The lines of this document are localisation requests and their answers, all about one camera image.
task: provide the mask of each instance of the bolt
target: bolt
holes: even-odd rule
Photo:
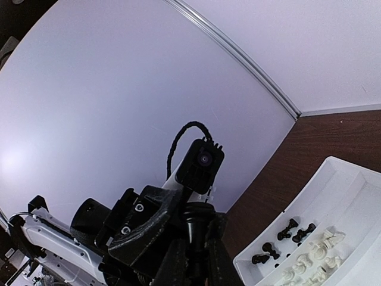
[[[135,207],[135,210],[137,212],[142,212],[142,211],[144,211],[144,206],[142,204],[137,204]]]
[[[128,226],[124,226],[121,229],[121,234],[129,234],[131,232],[131,229]]]

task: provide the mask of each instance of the white tray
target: white tray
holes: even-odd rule
[[[346,237],[329,256],[339,255],[343,265],[324,283],[336,285],[361,259],[381,231],[381,174],[329,157],[320,166],[304,189],[288,208],[246,249],[238,254],[233,263],[243,282],[253,285],[281,285],[282,272],[296,262],[296,258],[308,253],[307,244],[318,240],[326,228],[343,232]],[[292,230],[306,229],[311,222],[316,230],[297,246],[291,239],[277,240],[277,233],[294,218],[299,226]],[[262,245],[271,242],[281,257],[267,263],[253,265],[251,257],[261,254]],[[311,276],[319,264],[309,269],[299,280]]]

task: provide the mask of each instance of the black chess piece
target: black chess piece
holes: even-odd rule
[[[262,246],[262,250],[265,252],[268,252],[270,254],[270,256],[272,256],[273,259],[275,259],[275,260],[277,260],[280,257],[280,255],[277,254],[275,250],[273,250],[273,246],[271,245],[271,243],[265,243]]]
[[[310,223],[308,228],[303,231],[302,229],[299,229],[298,232],[294,237],[292,237],[292,241],[295,243],[300,243],[303,238],[305,238],[308,234],[313,232],[316,229],[316,226],[313,223]]]
[[[270,259],[270,256],[268,256],[266,254],[265,255],[256,254],[251,258],[251,263],[252,264],[258,264],[258,263],[265,264],[268,261],[268,259]]]
[[[290,231],[290,229],[296,228],[298,226],[299,224],[294,219],[290,219],[289,225],[284,230],[278,233],[278,240],[281,241],[285,238],[290,238],[291,234],[289,234],[288,232]]]

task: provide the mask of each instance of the white panel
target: white panel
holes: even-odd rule
[[[70,223],[88,197],[161,186],[172,140],[205,123],[224,146],[216,209],[228,210],[293,125],[235,60],[163,1],[58,1],[0,75],[0,206],[40,194]],[[191,142],[180,141],[173,167]]]
[[[380,1],[186,2],[302,112],[381,103]]]

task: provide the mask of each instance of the camera lens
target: camera lens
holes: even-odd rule
[[[198,154],[197,163],[199,163],[202,167],[208,167],[212,162],[213,158],[209,152],[201,152]]]

